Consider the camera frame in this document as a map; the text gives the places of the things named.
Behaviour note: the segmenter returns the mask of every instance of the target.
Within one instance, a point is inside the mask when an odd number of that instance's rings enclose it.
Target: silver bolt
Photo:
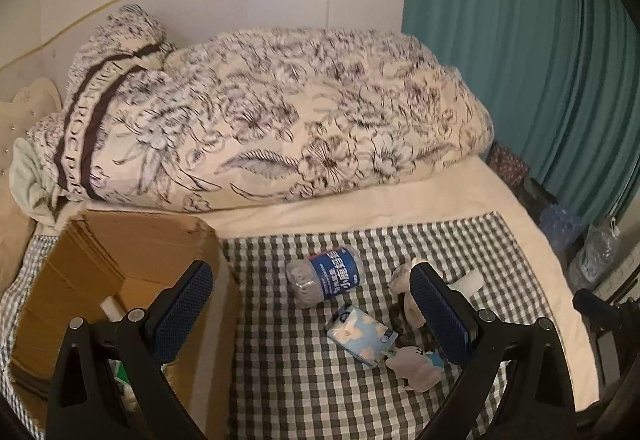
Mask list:
[[[487,308],[483,308],[478,311],[478,317],[482,319],[485,323],[491,323],[495,321],[495,314],[491,312],[491,310]]]
[[[141,321],[144,316],[145,311],[142,308],[134,308],[131,312],[129,312],[127,318],[129,319],[129,321],[137,323],[138,321]]]
[[[74,317],[73,319],[71,319],[71,321],[69,321],[69,328],[71,328],[72,330],[78,330],[78,328],[81,327],[83,323],[84,319],[82,319],[81,317]]]
[[[554,328],[553,321],[547,317],[541,317],[538,319],[538,324],[543,330],[552,330]]]

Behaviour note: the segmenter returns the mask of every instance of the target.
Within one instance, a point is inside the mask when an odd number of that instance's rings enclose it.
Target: checkered cloth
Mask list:
[[[313,309],[300,309],[285,265],[328,248],[351,245],[364,262],[361,286]],[[460,370],[427,393],[404,389],[384,366],[367,368],[326,337],[332,316],[353,304],[401,333],[396,344],[436,348],[433,337],[402,323],[389,291],[393,269],[425,258],[453,282],[477,268],[484,287],[471,299],[503,320],[531,324],[551,316],[538,280],[498,213],[466,220],[329,234],[242,238],[224,243],[238,274],[243,308],[231,393],[231,438],[412,439],[452,388]],[[485,431],[506,385],[504,366],[472,432]]]
[[[20,310],[27,301],[27,296],[44,259],[57,240],[55,236],[31,237],[18,277],[0,300],[0,392],[29,433],[38,440],[44,440],[44,431],[29,417],[21,400],[15,394],[9,373],[9,359],[14,349],[15,329],[18,326]]]

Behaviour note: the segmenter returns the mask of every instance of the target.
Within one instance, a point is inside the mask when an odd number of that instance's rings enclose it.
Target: plastic bottle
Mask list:
[[[286,266],[287,279],[300,306],[311,308],[360,284],[362,260],[357,250],[344,245]]]
[[[615,218],[589,228],[584,245],[569,265],[569,286],[574,293],[581,288],[595,287],[613,262],[619,238]]]

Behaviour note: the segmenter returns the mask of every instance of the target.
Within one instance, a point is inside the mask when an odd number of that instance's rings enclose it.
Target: teal curtain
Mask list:
[[[584,223],[638,184],[640,35],[620,0],[404,0],[402,31],[460,69],[496,139]]]

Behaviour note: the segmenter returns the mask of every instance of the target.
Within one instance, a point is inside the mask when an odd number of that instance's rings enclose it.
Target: floral duvet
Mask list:
[[[75,197],[197,212],[424,179],[493,134],[458,70],[413,37],[243,30],[175,49],[127,5],[31,139]]]

